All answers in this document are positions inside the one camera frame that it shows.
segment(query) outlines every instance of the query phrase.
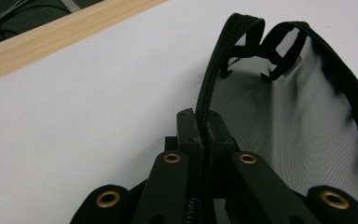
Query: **grommet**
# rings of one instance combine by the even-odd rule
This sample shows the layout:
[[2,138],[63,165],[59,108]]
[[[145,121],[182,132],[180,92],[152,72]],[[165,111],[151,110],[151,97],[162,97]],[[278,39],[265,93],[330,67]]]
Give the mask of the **grommet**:
[[108,190],[100,194],[95,201],[97,205],[101,208],[112,207],[120,201],[120,194],[114,190]]
[[325,203],[337,209],[348,209],[350,207],[348,200],[331,190],[322,191],[321,198]]
[[239,159],[241,162],[247,163],[247,164],[254,164],[257,162],[257,158],[251,154],[243,153],[240,154]]
[[164,160],[167,163],[176,163],[176,162],[179,162],[181,160],[181,158],[178,154],[170,153],[170,154],[167,154],[164,156]]

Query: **black mesh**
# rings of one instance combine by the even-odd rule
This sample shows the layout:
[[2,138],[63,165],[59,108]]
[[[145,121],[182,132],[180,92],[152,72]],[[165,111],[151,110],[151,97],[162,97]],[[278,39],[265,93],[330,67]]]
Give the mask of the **black mesh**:
[[[297,33],[277,47],[281,56]],[[241,150],[261,155],[291,189],[306,195],[328,185],[358,200],[357,126],[335,83],[340,74],[319,47],[308,37],[295,68],[270,83],[260,76],[275,68],[268,60],[230,60],[232,73],[217,76],[210,109],[221,114]]]

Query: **white surface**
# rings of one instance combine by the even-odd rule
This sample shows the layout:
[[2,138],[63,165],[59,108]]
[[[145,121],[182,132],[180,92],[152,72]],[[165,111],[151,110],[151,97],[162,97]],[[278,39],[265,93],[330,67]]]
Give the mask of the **white surface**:
[[144,180],[233,12],[307,21],[358,76],[358,1],[172,0],[0,78],[0,223],[69,223]]

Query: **wooden trim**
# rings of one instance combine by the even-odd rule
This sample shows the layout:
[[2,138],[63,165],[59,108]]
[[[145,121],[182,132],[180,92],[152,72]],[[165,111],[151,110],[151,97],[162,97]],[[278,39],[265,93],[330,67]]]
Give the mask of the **wooden trim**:
[[105,0],[0,42],[0,77],[165,0]]

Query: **black fabric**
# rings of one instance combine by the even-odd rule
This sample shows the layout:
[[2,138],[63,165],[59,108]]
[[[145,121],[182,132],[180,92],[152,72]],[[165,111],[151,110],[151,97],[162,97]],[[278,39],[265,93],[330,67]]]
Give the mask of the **black fabric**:
[[260,45],[262,29],[257,18],[228,19],[200,90],[201,135],[216,111],[240,149],[293,190],[328,185],[358,201],[358,80],[305,22],[277,25]]

